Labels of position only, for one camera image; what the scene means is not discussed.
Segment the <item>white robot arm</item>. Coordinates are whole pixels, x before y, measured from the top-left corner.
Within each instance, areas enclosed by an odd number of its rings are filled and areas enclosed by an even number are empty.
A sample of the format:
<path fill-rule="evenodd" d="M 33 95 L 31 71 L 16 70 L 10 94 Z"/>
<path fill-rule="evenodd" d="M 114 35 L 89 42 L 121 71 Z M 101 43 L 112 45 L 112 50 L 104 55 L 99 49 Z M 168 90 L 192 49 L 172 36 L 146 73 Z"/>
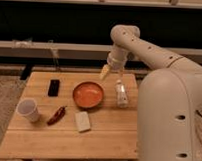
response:
<path fill-rule="evenodd" d="M 146 42 L 132 25 L 115 25 L 113 47 L 101 76 L 122 71 L 136 55 L 151 72 L 138 89 L 139 161 L 196 161 L 195 115 L 202 113 L 202 66 Z"/>

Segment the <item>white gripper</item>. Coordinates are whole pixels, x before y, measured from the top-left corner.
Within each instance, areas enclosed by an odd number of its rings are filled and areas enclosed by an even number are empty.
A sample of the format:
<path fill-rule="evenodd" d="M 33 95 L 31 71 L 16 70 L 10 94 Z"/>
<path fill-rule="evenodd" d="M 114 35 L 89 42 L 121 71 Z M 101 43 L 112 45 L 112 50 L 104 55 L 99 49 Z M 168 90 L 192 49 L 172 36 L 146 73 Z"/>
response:
<path fill-rule="evenodd" d="M 125 64 L 127 62 L 128 53 L 129 52 L 127 50 L 114 44 L 107 56 L 107 64 L 105 64 L 101 70 L 100 79 L 104 80 L 112 68 L 115 70 L 120 70 L 118 71 L 118 75 L 119 75 L 119 80 L 122 80 L 123 74 L 124 74 L 124 70 L 122 69 L 125 67 Z"/>

